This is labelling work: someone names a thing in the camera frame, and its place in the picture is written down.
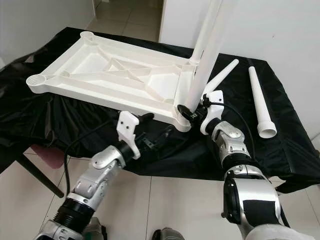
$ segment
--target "tile floor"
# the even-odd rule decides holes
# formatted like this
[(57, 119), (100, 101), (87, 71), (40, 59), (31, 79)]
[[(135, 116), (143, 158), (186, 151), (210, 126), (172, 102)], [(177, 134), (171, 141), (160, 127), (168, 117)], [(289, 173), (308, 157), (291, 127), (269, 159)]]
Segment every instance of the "tile floor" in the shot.
[[(62, 191), (63, 168), (51, 169), (32, 150), (25, 155)], [(88, 160), (70, 158), (71, 184), (85, 171)], [(273, 177), (272, 183), (281, 180)], [(96, 215), (110, 240), (151, 240), (156, 229), (172, 227), (185, 239), (240, 240), (236, 225), (220, 217), (223, 183), (219, 181), (139, 176), (121, 171)], [(64, 201), (54, 196), (17, 162), (0, 175), (0, 239), (33, 239), (42, 224), (55, 216)], [(320, 188), (311, 186), (280, 201), (291, 226), (320, 239)]]
[(96, 18), (88, 30), (157, 42), (162, 9), (150, 7), (148, 0), (110, 0), (96, 8)]

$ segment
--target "black cable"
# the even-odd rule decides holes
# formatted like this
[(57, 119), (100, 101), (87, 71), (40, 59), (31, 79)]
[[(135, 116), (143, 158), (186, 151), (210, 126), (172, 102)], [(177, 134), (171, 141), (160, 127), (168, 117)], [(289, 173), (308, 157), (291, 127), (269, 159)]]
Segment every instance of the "black cable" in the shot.
[(282, 208), (281, 205), (280, 205), (280, 208), (281, 208), (280, 216), (281, 216), (282, 222), (283, 222), (283, 224), (284, 224), (286, 227), (290, 228), (290, 225), (289, 225), (288, 220), (287, 220), (287, 218), (286, 218), (284, 209)]
[(100, 128), (106, 126), (107, 124), (109, 124), (111, 122), (111, 120), (106, 121), (102, 124), (100, 124), (99, 126), (95, 127), (94, 129), (88, 131), (87, 133), (85, 133), (84, 135), (78, 137), (77, 139), (75, 139), (72, 143), (70, 143), (68, 145), (68, 147), (65, 149), (64, 151), (64, 156), (63, 156), (63, 166), (64, 166), (64, 174), (65, 174), (65, 182), (66, 182), (66, 196), (70, 193), (70, 177), (69, 177), (69, 171), (68, 171), (68, 152), (69, 150), (74, 147), (74, 145), (76, 143), (78, 143), (80, 140), (82, 140), (83, 138), (87, 137), (88, 135), (94, 133), (95, 131), (99, 130)]
[(224, 106), (229, 109), (231, 109), (235, 114), (239, 116), (239, 118), (242, 120), (243, 124), (245, 125), (245, 128), (249, 134), (249, 138), (251, 140), (251, 147), (252, 147), (252, 159), (256, 161), (256, 151), (255, 151), (255, 143), (254, 143), (254, 138), (252, 137), (250, 128), (246, 122), (246, 120), (242, 117), (242, 115), (231, 105), (225, 104), (225, 103), (220, 103), (220, 102), (210, 102), (210, 105), (219, 105), (219, 106)]

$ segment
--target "black cloth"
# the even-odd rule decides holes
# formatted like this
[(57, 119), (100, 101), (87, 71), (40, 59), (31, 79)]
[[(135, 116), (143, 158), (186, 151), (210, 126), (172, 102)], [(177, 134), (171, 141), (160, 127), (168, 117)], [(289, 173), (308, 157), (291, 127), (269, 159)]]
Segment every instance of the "black cloth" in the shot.
[[(117, 142), (118, 111), (53, 93), (34, 94), (26, 85), (30, 75), (41, 73), (72, 46), (83, 30), (67, 27), (38, 51), (21, 57), (0, 71), (0, 172), (32, 144), (65, 150), (79, 136), (109, 121), (109, 124), (82, 139), (70, 149), (74, 157), (92, 157)], [(163, 53), (189, 58), (190, 48), (155, 43), (135, 38), (95, 33), (98, 36), (141, 46)], [(296, 111), (268, 63), (264, 60), (219, 54), (210, 78), (233, 59), (239, 64), (218, 86), (224, 102), (232, 104), (249, 125), (255, 143), (256, 159), (268, 176), (286, 180), (278, 191), (289, 193), (320, 183), (319, 155), (312, 146)], [(277, 135), (262, 139), (257, 132), (257, 116), (248, 67), (255, 66)], [(244, 124), (225, 108), (222, 119), (241, 129), (246, 135), (250, 153), (252, 146)], [(157, 138), (168, 124), (156, 120), (139, 126), (150, 140)], [(222, 180), (217, 149), (196, 127), (182, 133), (174, 130), (157, 151), (145, 151), (131, 161), (127, 170), (139, 175)]]

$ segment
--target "white plastic pipe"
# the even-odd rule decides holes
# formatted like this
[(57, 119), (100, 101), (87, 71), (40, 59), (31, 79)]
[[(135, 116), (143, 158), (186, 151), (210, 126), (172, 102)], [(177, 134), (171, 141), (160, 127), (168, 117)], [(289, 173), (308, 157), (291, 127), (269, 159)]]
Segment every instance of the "white plastic pipe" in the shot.
[(204, 52), (205, 46), (208, 43), (211, 30), (213, 29), (219, 11), (221, 0), (212, 0), (208, 12), (203, 21), (199, 36), (196, 40), (192, 56), (189, 59), (190, 64), (199, 65), (201, 56)]
[(208, 82), (204, 88), (202, 95), (212, 92), (216, 87), (228, 76), (228, 74), (238, 65), (239, 60), (235, 59), (228, 64), (221, 72)]
[(250, 82), (255, 105), (256, 117), (258, 119), (257, 130), (263, 139), (269, 139), (277, 134), (275, 124), (271, 121), (268, 108), (254, 66), (249, 67)]
[(200, 102), (200, 98), (212, 69), (214, 68), (220, 48), (223, 43), (224, 33), (229, 18), (233, 12), (237, 0), (222, 0), (218, 10), (214, 26), (212, 28), (208, 43), (205, 46), (200, 64), (191, 82), (189, 92), (184, 105), (194, 112)]

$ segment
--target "pink object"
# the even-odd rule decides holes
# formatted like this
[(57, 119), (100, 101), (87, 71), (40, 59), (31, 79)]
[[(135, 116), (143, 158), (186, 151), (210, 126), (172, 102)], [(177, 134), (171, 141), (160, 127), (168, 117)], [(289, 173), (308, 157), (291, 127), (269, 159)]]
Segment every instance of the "pink object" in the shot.
[(64, 152), (56, 147), (42, 147), (36, 144), (31, 149), (52, 169), (59, 169), (64, 164)]

